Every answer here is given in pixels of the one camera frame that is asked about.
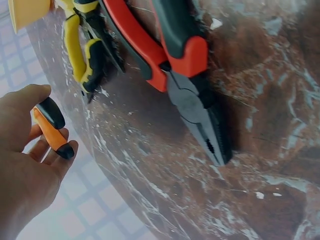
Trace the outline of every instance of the fingernail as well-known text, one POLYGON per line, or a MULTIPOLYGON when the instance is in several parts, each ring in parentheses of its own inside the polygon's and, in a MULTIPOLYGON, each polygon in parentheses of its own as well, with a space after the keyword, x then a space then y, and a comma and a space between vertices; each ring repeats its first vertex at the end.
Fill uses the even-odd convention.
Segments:
POLYGON ((43 85, 43 87, 48 90, 48 91, 51 91, 51 86, 49 84, 45 84, 43 85))

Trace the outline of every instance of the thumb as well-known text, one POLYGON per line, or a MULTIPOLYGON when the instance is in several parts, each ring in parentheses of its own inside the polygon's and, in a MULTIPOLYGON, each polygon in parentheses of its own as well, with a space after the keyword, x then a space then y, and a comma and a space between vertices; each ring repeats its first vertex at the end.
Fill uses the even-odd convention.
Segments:
POLYGON ((0 106, 30 112, 35 105, 49 97, 50 93, 50 85, 30 84, 19 91, 6 94, 0 99, 0 106))

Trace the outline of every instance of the finger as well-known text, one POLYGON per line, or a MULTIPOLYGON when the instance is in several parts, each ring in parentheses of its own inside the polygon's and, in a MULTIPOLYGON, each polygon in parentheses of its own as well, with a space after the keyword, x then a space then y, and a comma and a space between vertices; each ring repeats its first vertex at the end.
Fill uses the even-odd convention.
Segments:
POLYGON ((4 95, 0 104, 23 112, 30 112, 35 105, 49 97, 50 93, 50 85, 30 84, 19 91, 4 95))
POLYGON ((36 144, 31 148, 28 155, 31 158, 33 158, 36 162, 41 163, 49 147, 49 143, 47 142, 45 136, 42 135, 40 139, 36 142, 36 144))
POLYGON ((77 155, 78 147, 79 147, 78 143, 76 141, 74 141, 74 140, 70 141, 69 144, 73 148, 74 156, 69 160, 66 160, 66 159, 62 158, 61 156, 59 156, 51 164, 52 169, 55 171, 55 173, 59 177, 60 181, 62 181, 64 179, 64 177, 67 174, 68 170, 70 169, 70 167, 74 163, 75 157, 77 155))
MULTIPOLYGON (((60 133, 62 134, 62 136, 66 140, 68 140, 68 138, 69 138, 69 130, 68 129, 62 128, 60 130, 60 133)), ((59 155, 53 149, 51 149, 42 163, 47 164, 47 165, 51 165, 58 157, 59 157, 59 155)))
POLYGON ((38 137, 40 137, 42 135, 42 131, 41 128, 39 127, 38 124, 35 124, 31 127, 31 131, 29 134, 29 137, 27 139, 26 144, 30 143, 32 140, 37 139, 38 137))

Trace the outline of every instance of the marble tabletop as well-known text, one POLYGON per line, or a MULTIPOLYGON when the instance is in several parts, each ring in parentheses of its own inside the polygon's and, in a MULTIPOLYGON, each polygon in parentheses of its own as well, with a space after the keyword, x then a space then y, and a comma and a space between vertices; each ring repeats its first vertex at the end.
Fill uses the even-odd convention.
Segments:
MULTIPOLYGON (((149 1, 127 3, 159 38, 149 1)), ((233 144, 219 168, 121 45, 126 74, 111 71, 87 105, 63 45, 63 11, 28 34, 88 150, 159 239, 320 239, 320 2, 190 3, 233 144)))

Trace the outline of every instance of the human hand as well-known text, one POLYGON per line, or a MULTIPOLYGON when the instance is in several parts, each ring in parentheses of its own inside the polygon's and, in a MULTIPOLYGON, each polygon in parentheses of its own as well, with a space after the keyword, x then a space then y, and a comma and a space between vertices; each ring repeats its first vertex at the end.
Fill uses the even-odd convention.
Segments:
MULTIPOLYGON (((24 226, 54 201, 71 167, 78 143, 70 141, 74 157, 58 156, 38 125, 31 126, 30 111, 51 93, 49 85, 28 85, 0 98, 0 239, 14 239, 24 226), (25 146, 40 137, 28 154, 25 146)), ((61 134, 68 139, 69 132, 61 134)))

